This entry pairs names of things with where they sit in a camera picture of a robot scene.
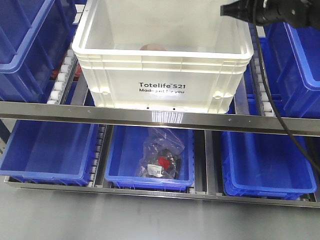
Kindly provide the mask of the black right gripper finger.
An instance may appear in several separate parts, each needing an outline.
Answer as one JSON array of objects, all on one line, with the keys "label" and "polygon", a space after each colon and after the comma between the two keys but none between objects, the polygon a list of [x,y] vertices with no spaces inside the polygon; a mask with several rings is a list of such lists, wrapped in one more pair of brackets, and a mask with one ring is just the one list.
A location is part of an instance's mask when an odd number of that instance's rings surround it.
[{"label": "black right gripper finger", "polygon": [[220,16],[238,18],[239,15],[240,15],[240,3],[238,2],[233,2],[230,4],[224,4],[220,6]]}]

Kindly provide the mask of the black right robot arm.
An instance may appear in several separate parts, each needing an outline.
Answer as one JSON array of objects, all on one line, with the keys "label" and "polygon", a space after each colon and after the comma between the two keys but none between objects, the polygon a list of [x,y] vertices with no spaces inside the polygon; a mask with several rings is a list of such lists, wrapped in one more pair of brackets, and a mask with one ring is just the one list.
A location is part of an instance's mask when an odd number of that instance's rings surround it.
[{"label": "black right robot arm", "polygon": [[318,0],[237,0],[221,5],[220,15],[256,26],[287,23],[293,28],[320,29]]}]

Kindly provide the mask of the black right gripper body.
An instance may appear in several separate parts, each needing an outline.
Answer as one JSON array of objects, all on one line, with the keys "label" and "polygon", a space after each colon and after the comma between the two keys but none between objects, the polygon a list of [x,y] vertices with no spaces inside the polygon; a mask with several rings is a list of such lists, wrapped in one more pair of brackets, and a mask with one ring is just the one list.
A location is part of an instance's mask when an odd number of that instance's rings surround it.
[{"label": "black right gripper body", "polygon": [[263,16],[268,8],[268,0],[237,0],[232,4],[235,7],[234,18],[247,22],[254,23],[254,3],[256,2],[256,23],[258,25],[267,25],[268,19]]}]

